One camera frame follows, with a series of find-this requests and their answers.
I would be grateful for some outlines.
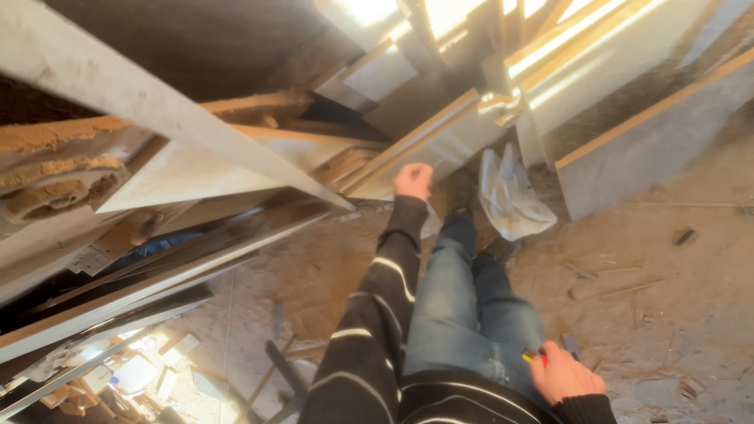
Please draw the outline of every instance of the jeans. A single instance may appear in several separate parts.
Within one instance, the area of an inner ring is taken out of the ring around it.
[[[416,291],[403,375],[476,373],[551,413],[521,356],[524,348],[536,351],[546,340],[539,312],[513,294],[504,267],[494,258],[472,261],[476,240],[470,218],[446,218]]]

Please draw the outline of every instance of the hand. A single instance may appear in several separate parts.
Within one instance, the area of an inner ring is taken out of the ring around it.
[[[546,342],[540,353],[547,356],[547,367],[542,358],[532,362],[534,386],[551,407],[563,398],[581,395],[605,395],[607,387],[599,376],[577,362],[570,353],[558,348],[553,342]]]
[[[426,164],[408,164],[393,181],[393,194],[414,196],[423,201],[429,199],[432,182],[432,167]]]

